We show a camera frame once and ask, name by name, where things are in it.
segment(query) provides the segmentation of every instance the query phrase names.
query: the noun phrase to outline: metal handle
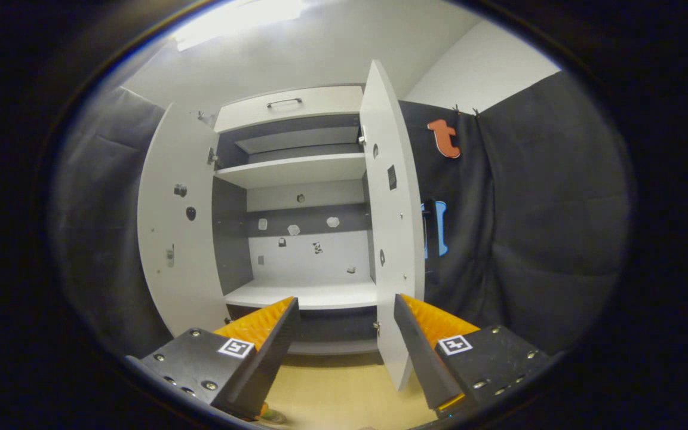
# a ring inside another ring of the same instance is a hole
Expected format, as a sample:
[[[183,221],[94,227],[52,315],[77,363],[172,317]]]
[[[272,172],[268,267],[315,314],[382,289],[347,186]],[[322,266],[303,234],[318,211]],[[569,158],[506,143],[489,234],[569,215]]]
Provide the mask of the metal handle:
[[[278,101],[275,101],[275,102],[267,103],[267,109],[270,109],[270,108],[272,107],[272,105],[274,105],[274,104],[276,104],[276,103],[292,102],[292,101],[294,101],[294,100],[296,101],[296,103],[301,103],[301,98],[300,98],[300,97],[296,97],[295,99],[278,100]]]

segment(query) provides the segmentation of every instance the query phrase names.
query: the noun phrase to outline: cabinet shelf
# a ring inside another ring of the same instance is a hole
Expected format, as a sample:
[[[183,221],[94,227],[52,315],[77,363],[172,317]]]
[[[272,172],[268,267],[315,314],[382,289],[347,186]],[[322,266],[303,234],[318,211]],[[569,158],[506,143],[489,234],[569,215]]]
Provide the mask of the cabinet shelf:
[[[305,284],[303,281],[254,279],[226,294],[228,305],[262,308],[285,297],[299,298],[299,309],[344,309],[376,305],[376,285],[367,280],[336,281],[325,285]]]
[[[219,169],[215,175],[251,190],[292,183],[361,179],[365,173],[366,155],[360,152],[264,161]]]

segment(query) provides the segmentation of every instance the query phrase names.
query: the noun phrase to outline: white cabinet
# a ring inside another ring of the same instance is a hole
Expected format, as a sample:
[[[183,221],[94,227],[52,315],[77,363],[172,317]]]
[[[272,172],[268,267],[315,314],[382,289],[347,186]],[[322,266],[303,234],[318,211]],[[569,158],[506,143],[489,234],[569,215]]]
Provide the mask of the white cabinet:
[[[404,387],[411,368],[393,304],[398,293],[423,299],[418,182],[379,61],[365,87],[233,103],[220,111],[219,134],[170,106],[145,161],[137,222],[145,277],[172,334],[220,327],[226,304],[248,312],[297,296],[303,322],[313,313],[332,334],[357,329],[368,339],[322,334],[297,339],[292,352],[357,353],[373,345],[395,388]],[[207,163],[209,148],[216,166]],[[177,183],[188,187],[185,198],[174,194]],[[193,221],[188,207],[197,210]],[[323,330],[317,327],[307,333]]]

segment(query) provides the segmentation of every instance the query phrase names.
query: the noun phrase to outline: ceiling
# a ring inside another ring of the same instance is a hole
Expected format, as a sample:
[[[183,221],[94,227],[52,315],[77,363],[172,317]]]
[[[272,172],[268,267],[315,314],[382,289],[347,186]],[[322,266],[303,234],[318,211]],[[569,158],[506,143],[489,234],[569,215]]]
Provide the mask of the ceiling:
[[[178,52],[167,44],[124,86],[159,106],[216,113],[297,87],[365,82],[382,61],[402,98],[477,16],[440,0],[304,0],[301,16]]]

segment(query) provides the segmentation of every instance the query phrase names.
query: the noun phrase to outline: wooden floor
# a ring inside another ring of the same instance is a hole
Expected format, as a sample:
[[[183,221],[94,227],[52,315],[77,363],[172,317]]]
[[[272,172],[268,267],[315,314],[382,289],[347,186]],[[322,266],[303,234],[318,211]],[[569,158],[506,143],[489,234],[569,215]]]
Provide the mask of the wooden floor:
[[[415,374],[396,391],[379,354],[286,356],[267,403],[288,420],[267,426],[283,430],[402,430],[437,418]]]

